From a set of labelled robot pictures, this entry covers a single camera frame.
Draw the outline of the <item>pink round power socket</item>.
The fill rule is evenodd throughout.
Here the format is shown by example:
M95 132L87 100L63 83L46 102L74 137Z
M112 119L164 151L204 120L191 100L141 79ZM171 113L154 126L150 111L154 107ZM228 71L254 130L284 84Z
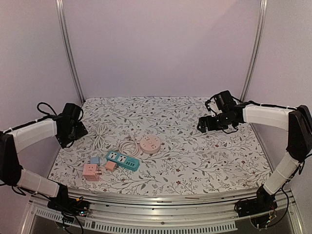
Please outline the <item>pink round power socket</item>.
M139 142L142 152L146 154L155 154L161 148L161 140L154 135L146 135Z

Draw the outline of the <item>orange usb charger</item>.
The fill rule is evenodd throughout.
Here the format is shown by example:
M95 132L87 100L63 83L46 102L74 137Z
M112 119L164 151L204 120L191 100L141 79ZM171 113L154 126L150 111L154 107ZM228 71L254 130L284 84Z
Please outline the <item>orange usb charger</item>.
M105 169L110 172L114 172L118 168L118 165L113 161L107 161Z

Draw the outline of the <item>white cube socket adapter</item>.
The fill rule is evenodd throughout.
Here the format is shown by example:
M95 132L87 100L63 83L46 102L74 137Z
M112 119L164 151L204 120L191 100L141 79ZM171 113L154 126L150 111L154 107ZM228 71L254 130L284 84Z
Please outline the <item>white cube socket adapter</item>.
M79 139L79 140L76 140L76 141L74 142L74 144L73 144L73 147L77 147L77 146L81 145L83 142L84 142L84 139L83 139L83 138L81 138L81 139Z

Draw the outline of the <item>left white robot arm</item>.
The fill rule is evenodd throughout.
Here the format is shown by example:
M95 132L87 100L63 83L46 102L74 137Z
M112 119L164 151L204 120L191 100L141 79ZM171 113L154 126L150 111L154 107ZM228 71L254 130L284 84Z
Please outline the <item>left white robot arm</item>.
M76 141L87 135L82 122L83 110L74 103L66 103L61 113L37 110L43 117L0 133L0 181L2 185L25 189L48 197L61 211L69 211L73 204L68 188L47 179L22 166L20 155L43 142L54 139L63 149L70 148Z

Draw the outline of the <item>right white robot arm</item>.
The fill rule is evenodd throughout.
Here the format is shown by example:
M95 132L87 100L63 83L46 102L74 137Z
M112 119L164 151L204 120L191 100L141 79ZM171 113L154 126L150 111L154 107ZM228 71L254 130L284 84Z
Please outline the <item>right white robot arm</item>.
M227 132L229 126L236 131L240 124L250 124L256 130L273 173L257 190L252 202L255 212L261 213L271 204L271 199L301 174L305 161L312 155L312 117L307 106L281 107L247 101L237 104L211 105L206 102L211 115L200 117L197 129Z

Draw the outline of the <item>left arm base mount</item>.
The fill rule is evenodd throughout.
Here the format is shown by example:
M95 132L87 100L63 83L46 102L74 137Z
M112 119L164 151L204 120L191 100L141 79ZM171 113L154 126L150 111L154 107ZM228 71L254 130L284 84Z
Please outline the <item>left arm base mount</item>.
M89 211L90 202L84 200L82 196L70 198L68 188L58 183L59 190L56 197L50 197L47 207L60 212L66 212L72 215L84 216Z

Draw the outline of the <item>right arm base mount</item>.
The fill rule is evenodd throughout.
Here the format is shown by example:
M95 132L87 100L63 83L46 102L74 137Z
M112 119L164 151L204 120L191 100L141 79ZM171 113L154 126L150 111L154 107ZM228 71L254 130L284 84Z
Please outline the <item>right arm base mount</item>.
M264 189L264 185L261 185L256 191L256 198L243 198L234 205L234 211L238 213L239 217L268 212L276 208L277 202L275 200L275 194L269 194Z

